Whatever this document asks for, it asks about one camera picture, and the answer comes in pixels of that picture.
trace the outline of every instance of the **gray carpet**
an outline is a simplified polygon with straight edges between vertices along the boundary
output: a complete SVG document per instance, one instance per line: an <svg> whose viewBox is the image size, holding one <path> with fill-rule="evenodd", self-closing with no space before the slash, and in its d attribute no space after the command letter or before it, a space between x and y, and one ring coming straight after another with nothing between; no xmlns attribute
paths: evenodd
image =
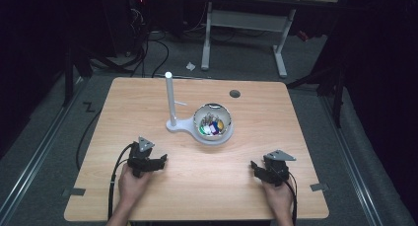
<svg viewBox="0 0 418 226"><path fill-rule="evenodd" d="M154 34L153 38L161 36L162 34ZM202 38L184 37L184 39L179 39L167 35L161 42L169 48L170 55L157 74L164 74L165 71L170 70L176 76L185 77L290 83L310 73L317 55L326 41L326 38L313 38L302 42L298 38L288 37L283 57L289 77L283 80L278 77L270 46L260 45L256 42L259 38L270 41L273 36L267 34L253 38L235 35L226 42L214 41L210 70L203 72L199 69ZM216 39L226 40L230 37L224 31L214 34ZM247 41L250 38L253 41L248 44ZM145 59L146 77L151 75L165 56L166 49L161 44L154 41L149 42L148 55ZM122 63L127 59L129 58L120 56L114 60ZM185 69L188 62L195 64L196 69L193 71ZM75 183L78 174L75 160L77 146L89 122L103 106L109 85L116 76L121 75L98 69L87 83L84 82L87 84L86 87L80 92L61 128L57 131L49 153L17 207L9 225L104 225L103 222L66 222L63 213L68 198L61 194ZM142 76L141 67L135 76ZM303 86L290 90L290 94L319 181L329 186L329 190L325 191L324 195L330 214L323 220L298 220L298 225L369 225L361 201L344 165L333 123L329 121L321 98L316 96L313 87L312 85ZM34 111L30 123L14 146L1 160L0 200L2 202L6 200L58 114L63 102L63 91L64 83L63 79L60 79ZM88 112L88 105L85 103L91 103L91 110L94 112ZM362 175L364 175L365 182L371 190L383 225L414 225L410 215L398 199L379 159L374 154L346 93L341 117L341 130ZM80 161L85 155L95 123L82 142Z"/></svg>

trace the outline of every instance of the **wrist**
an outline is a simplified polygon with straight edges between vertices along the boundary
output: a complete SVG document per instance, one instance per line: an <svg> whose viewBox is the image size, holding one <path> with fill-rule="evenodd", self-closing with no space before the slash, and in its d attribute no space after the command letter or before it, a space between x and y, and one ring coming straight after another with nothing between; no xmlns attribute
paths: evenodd
<svg viewBox="0 0 418 226"><path fill-rule="evenodd" d="M278 226L293 226L292 214L290 212L274 212Z"/></svg>
<svg viewBox="0 0 418 226"><path fill-rule="evenodd" d="M121 199L117 205L122 211L130 212L135 204L135 201L129 199Z"/></svg>

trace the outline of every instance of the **white pole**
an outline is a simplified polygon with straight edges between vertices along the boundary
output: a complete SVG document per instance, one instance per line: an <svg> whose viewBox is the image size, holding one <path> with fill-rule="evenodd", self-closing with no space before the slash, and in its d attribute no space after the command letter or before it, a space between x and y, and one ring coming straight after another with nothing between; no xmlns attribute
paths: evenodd
<svg viewBox="0 0 418 226"><path fill-rule="evenodd" d="M170 121L172 126L176 126L175 105L174 105L174 89L172 72L166 72L167 95L169 97Z"/></svg>

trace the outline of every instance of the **round hole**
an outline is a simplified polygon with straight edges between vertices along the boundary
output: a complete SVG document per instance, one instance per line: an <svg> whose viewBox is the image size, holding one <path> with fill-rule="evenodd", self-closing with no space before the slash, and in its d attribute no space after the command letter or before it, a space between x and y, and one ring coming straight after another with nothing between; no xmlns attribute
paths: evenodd
<svg viewBox="0 0 418 226"><path fill-rule="evenodd" d="M240 95L241 95L241 93L238 90L232 90L232 91L230 91L230 96L232 98L238 98Z"/></svg>

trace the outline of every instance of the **black cable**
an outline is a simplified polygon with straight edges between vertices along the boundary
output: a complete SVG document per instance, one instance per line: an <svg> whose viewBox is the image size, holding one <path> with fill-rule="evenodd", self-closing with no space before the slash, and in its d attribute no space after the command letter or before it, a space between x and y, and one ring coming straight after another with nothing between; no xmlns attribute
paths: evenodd
<svg viewBox="0 0 418 226"><path fill-rule="evenodd" d="M202 29L205 29L205 27L199 28L198 30L195 30L195 31L192 31L192 32L183 32L182 34L186 37L189 37L189 38L202 38L206 35L205 31L203 31L203 33L200 32L200 30L202 30ZM198 33L199 36L191 36L191 35L188 35L187 33Z"/></svg>
<svg viewBox="0 0 418 226"><path fill-rule="evenodd" d="M193 27L192 29L190 29L190 30L183 31L183 34L184 34L185 36L190 37L190 38L202 38L202 37L203 37L203 35L205 35L205 33L203 33L203 34L201 34L201 35L200 35L200 37L191 37L191 36L189 36L187 33L200 31L200 30L202 30L202 29L205 29L205 28L206 28L206 26L202 26L202 27L200 27L200 28L198 28L198 27L199 27L199 26L202 24L202 22L203 22L203 18L205 17L205 14L206 14L205 12L206 12L207 7L208 7L208 2L206 2L206 3L205 3L205 7L203 8L203 11L202 11L202 16L200 17L200 20L199 20L199 22L196 24L196 26L194 26L194 27Z"/></svg>
<svg viewBox="0 0 418 226"><path fill-rule="evenodd" d="M261 37L261 36L263 36L264 34L266 34L267 33L267 31L263 31L263 32L259 32L258 34L256 34L256 35L251 35L251 34L247 34L247 33L243 33L243 32L236 32L237 33L237 35L240 35L240 36L247 36L247 37L254 37L254 38L257 38L257 37Z"/></svg>
<svg viewBox="0 0 418 226"><path fill-rule="evenodd" d="M127 161L128 161L128 159L124 159L124 160L120 161L120 163L117 165L117 167L119 167L121 164L123 164L124 162L127 162Z"/></svg>
<svg viewBox="0 0 418 226"><path fill-rule="evenodd" d="M138 67L141 65L141 63L144 63L144 59L145 59L146 53L145 53L143 47L141 47L141 54L143 54L143 55L142 55L141 59L139 60L138 64L133 69L132 73L130 74L130 77L133 77L133 75L135 75L135 72L138 69Z"/></svg>
<svg viewBox="0 0 418 226"><path fill-rule="evenodd" d="M112 68L115 71L120 72L120 73L130 73L129 70L125 69L125 66L124 66L125 64L118 65L118 64L114 63L113 61L107 59L106 57L103 57L100 54L95 53L94 51L89 50L89 49L87 49L87 48L85 48L81 45L78 45L78 48L80 48L80 50L82 52L84 52L85 55L87 55L88 57L94 57L96 60L98 60L102 64L106 65L108 68Z"/></svg>
<svg viewBox="0 0 418 226"><path fill-rule="evenodd" d="M145 45L146 45L145 55L148 54L149 41L150 41L150 37L147 36L147 42L145 43ZM142 61L142 78L145 78L145 60Z"/></svg>
<svg viewBox="0 0 418 226"><path fill-rule="evenodd" d="M155 42L157 42L157 43L159 43L159 44L161 44L161 45L163 45L165 48L166 48L166 50L167 50L167 55L166 55L166 58L163 60L163 62L161 62L161 64L160 65L158 65L155 69L154 69L154 72L153 72L153 74L151 75L151 78L154 78L154 76L155 76L155 74L156 74L156 72L158 71L158 69L160 69L160 67L161 66L163 66L163 64L167 61L167 59L169 58L169 48L165 45L165 44L163 44L162 42L160 42L160 41L155 41Z"/></svg>
<svg viewBox="0 0 418 226"><path fill-rule="evenodd" d="M96 113L95 117L93 117L93 119L90 121L89 125L87 125L86 129L84 130L83 136L80 139L79 145L77 147L77 152L76 152L76 165L77 165L77 170L80 172L81 169L81 165L80 165L80 161L79 161L79 154L80 154L80 149L81 149L81 144L83 143L84 138L86 137L87 131L90 129L90 126L93 124L93 122L95 121L96 118L98 118L99 114L102 112L102 109L100 109L98 111L98 113Z"/></svg>
<svg viewBox="0 0 418 226"><path fill-rule="evenodd" d="M110 186L108 188L108 208L107 208L107 219L110 219L111 215L113 214L113 190L114 190L114 182L116 180L116 171L117 168L120 166L122 162L120 159L122 158L123 154L126 152L127 149L131 148L132 144L126 146L117 158L116 164L114 165L113 173L111 174L110 178Z"/></svg>
<svg viewBox="0 0 418 226"><path fill-rule="evenodd" d="M276 175L281 179L281 181L283 183L286 184L286 186L289 188L290 192L292 193L292 197L293 197L293 212L292 212L292 221L293 221L293 225L296 226L296 218L298 215L298 185L296 183L295 177L293 177L293 175L289 172L289 175L292 177L293 182L295 183L295 190L293 190L292 186L290 186L290 184L287 182L287 180L283 179L279 173L277 173L277 171L274 168L271 168L274 173L276 173Z"/></svg>
<svg viewBox="0 0 418 226"><path fill-rule="evenodd" d="M133 65L133 64L135 64L136 62L138 62L138 61L141 59L141 56L142 56L142 52L141 52L141 50L139 49L139 50L138 50L138 52L137 52L137 54L136 54L136 56L135 56L132 60L127 61L126 63L120 64L120 65L115 64L115 65L117 66L117 69L115 69L115 70L116 70L116 71L118 71L118 72L120 72L120 73L130 73L130 71L125 70L124 68L126 68L126 67L128 67L128 66L130 66L130 65ZM96 63L96 62L95 62L95 61L93 61L93 60L89 60L89 62L90 62L90 64L91 64L92 66L94 66L94 67L96 67L96 68L99 68L99 69L102 69L102 70L105 70L105 69L110 69L110 68L114 68L113 66L110 66L109 64L106 64L106 65L100 65L100 64Z"/></svg>
<svg viewBox="0 0 418 226"><path fill-rule="evenodd" d="M165 31L150 32L150 34L155 34L155 33L163 33L163 35L160 38L150 39L151 41L162 40L162 39L166 38L166 35L167 35L167 33Z"/></svg>
<svg viewBox="0 0 418 226"><path fill-rule="evenodd" d="M220 40L220 39L213 38L212 36L210 37L210 39L212 39L213 41L217 41L217 42L227 42L231 40L232 38L234 38L235 35L236 35L236 30L233 30L233 34L227 39Z"/></svg>

